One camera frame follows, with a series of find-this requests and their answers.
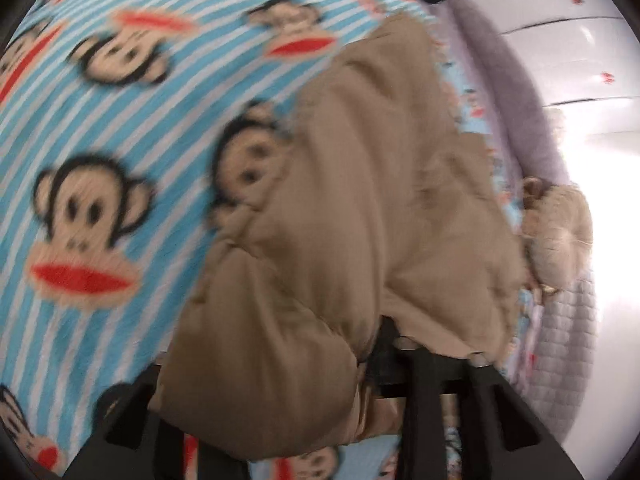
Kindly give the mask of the blue monkey print blanket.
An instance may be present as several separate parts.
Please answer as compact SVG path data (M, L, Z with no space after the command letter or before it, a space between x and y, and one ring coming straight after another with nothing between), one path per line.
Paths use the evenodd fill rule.
M36 0L1 59L1 417L58 477L168 344L204 258L216 148L407 11L454 119L495 146L422 0Z

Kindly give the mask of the white wardrobe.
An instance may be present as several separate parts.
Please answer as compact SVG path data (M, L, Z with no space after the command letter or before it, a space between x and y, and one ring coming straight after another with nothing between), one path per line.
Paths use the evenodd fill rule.
M471 0L568 133L639 129L639 41L613 0Z

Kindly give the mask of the purple fleece blanket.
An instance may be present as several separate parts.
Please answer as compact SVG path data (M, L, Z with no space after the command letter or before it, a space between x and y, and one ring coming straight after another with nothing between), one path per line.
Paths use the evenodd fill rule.
M444 0L432 11L485 107L512 188L524 177L570 184L538 91L503 36L471 0Z

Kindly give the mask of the grey quilted bed cover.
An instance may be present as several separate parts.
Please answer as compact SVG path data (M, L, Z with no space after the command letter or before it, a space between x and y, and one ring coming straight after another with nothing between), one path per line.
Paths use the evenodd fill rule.
M598 339L590 272L569 289L542 300L532 371L523 398L552 436L564 442L590 382Z

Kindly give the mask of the round beige pleated cushion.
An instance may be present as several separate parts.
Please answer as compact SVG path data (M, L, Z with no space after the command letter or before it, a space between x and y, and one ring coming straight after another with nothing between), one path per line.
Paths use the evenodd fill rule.
M565 290L587 269L592 220L587 200L573 185L546 185L532 254L541 284Z

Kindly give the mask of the tan puffer jacket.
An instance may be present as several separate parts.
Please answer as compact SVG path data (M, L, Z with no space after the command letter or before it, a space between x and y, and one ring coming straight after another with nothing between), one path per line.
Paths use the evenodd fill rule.
M526 279L479 133L459 132L416 18L299 92L291 145L206 255L150 407L240 460L399 429L364 381L382 318L443 356L506 356Z

